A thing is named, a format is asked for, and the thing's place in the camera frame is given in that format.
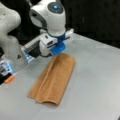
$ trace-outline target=white table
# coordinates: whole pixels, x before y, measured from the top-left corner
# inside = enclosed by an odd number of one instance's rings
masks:
[[[118,120],[120,50],[75,34],[65,52],[76,58],[76,66],[60,105],[27,97],[51,59],[38,57],[0,86],[0,120]]]

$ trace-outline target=wall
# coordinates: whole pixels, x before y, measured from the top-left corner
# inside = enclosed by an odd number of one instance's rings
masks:
[[[120,47],[119,0],[62,0],[67,27],[92,39]]]

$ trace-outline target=curved brown object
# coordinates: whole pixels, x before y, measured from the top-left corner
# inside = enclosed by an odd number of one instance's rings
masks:
[[[55,56],[31,88],[28,96],[36,102],[51,102],[56,105],[64,94],[70,75],[75,65],[75,59],[68,54]]]

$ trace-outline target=tan cloth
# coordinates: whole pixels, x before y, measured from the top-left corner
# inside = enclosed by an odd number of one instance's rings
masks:
[[[52,102],[58,105],[74,64],[75,59],[68,54],[61,53],[53,57],[37,81],[35,81],[28,96],[34,98],[36,102]]]

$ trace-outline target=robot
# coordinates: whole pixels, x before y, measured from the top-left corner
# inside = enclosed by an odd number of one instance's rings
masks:
[[[61,53],[73,40],[74,30],[65,29],[66,15],[60,0],[41,0],[31,6],[30,18],[34,25],[42,28],[40,35],[20,47],[18,40],[8,33],[20,24],[21,18],[0,2],[0,47],[4,51],[3,59],[9,61],[15,72],[28,64],[25,54],[37,46],[42,57],[49,57]]]

